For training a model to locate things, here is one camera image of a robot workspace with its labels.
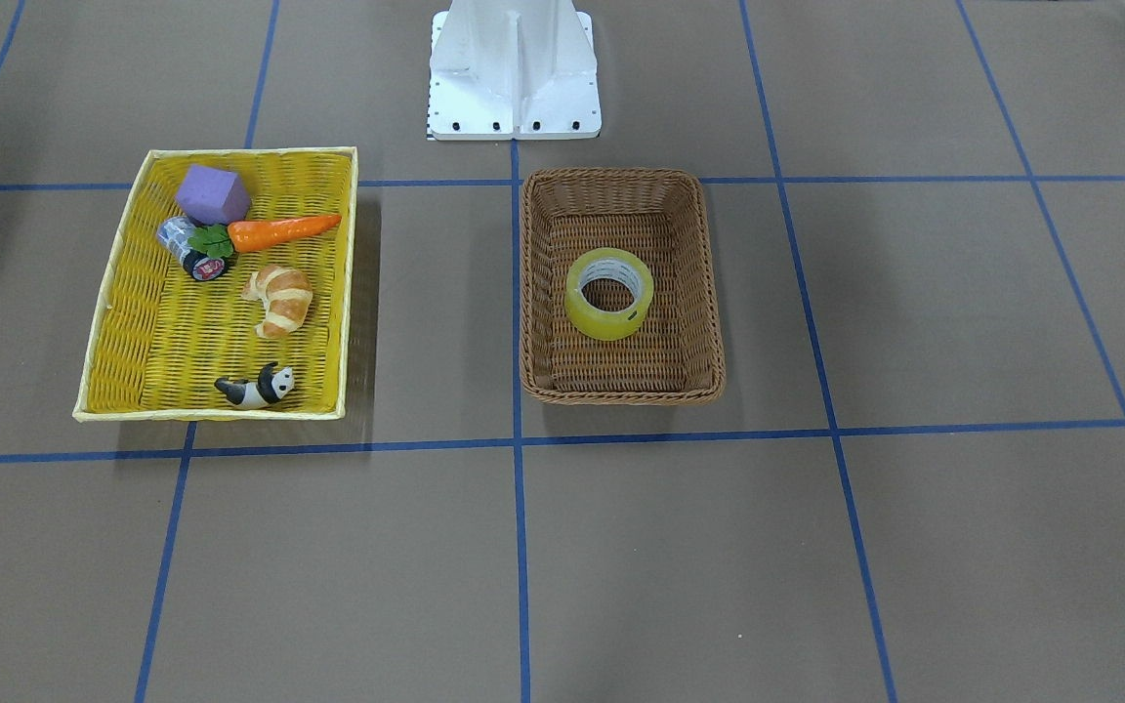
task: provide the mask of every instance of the toy panda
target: toy panda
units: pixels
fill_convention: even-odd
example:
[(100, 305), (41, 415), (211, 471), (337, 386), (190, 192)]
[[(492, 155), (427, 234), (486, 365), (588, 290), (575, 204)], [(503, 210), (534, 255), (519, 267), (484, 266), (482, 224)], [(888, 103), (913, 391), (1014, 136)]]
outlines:
[(259, 370), (259, 380), (251, 384), (246, 379), (231, 381), (227, 377), (219, 377), (215, 381), (215, 388), (224, 393), (228, 403), (236, 405), (237, 409), (258, 411), (267, 408), (268, 405), (276, 404), (286, 393), (294, 389), (294, 369), (285, 367), (280, 372), (272, 373), (271, 369), (277, 361)]

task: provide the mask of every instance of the purple sponge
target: purple sponge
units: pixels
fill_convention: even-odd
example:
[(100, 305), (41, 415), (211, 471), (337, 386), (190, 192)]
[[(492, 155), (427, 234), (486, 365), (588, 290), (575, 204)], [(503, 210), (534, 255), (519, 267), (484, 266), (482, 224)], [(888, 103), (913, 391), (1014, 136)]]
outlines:
[(176, 191), (176, 204), (197, 224), (226, 226), (250, 213), (250, 193), (236, 173), (194, 164)]

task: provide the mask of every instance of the croissant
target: croissant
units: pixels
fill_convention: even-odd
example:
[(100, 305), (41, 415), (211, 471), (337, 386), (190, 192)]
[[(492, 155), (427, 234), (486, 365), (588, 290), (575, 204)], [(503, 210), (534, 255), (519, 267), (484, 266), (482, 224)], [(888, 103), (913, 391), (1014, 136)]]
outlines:
[(298, 269), (287, 269), (268, 263), (250, 274), (242, 299), (263, 300), (263, 321), (254, 333), (263, 339), (280, 339), (303, 326), (312, 304), (312, 283)]

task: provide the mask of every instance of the brown wicker basket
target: brown wicker basket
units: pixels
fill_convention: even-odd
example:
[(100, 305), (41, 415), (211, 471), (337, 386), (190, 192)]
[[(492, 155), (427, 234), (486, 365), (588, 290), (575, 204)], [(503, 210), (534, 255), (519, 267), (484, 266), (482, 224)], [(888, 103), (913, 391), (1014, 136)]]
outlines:
[[(727, 369), (696, 178), (668, 169), (540, 170), (523, 183), (520, 232), (519, 372), (529, 395), (568, 405), (701, 405), (721, 395)], [(582, 334), (564, 308), (567, 269), (598, 246), (636, 254), (654, 277), (641, 330), (618, 342)], [(613, 281), (594, 281), (585, 297), (611, 310), (630, 301)]]

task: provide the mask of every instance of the toy food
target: toy food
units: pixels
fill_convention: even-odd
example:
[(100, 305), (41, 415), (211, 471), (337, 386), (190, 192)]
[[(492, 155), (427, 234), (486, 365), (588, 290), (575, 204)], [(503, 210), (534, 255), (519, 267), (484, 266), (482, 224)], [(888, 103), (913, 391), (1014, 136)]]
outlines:
[(199, 250), (189, 245), (190, 237), (194, 236), (194, 223), (190, 218), (181, 217), (166, 218), (164, 224), (155, 231), (159, 243), (166, 246), (171, 255), (180, 263), (195, 280), (212, 280), (218, 278), (227, 270), (227, 263), (218, 256), (207, 256)]
[(273, 373), (277, 361), (271, 361), (259, 369), (259, 380), (251, 384), (246, 379), (228, 380), (228, 377), (219, 377), (215, 380), (215, 388), (219, 388), (228, 403), (241, 411), (258, 411), (267, 408), (268, 405), (277, 404), (286, 393), (294, 389), (294, 369), (285, 367), (280, 372)]
[(192, 164), (176, 190), (176, 204), (196, 223), (228, 224), (250, 213), (250, 193), (236, 173)]
[(303, 326), (313, 297), (312, 281), (303, 271), (276, 263), (250, 274), (241, 289), (242, 299), (263, 300), (263, 321), (254, 327), (263, 339), (280, 339)]
[(238, 219), (227, 226), (198, 227), (197, 235), (189, 241), (192, 249), (207, 256), (231, 256), (233, 252), (259, 252), (259, 250), (287, 241), (316, 236), (341, 223), (341, 215), (312, 215), (306, 218), (288, 219)]

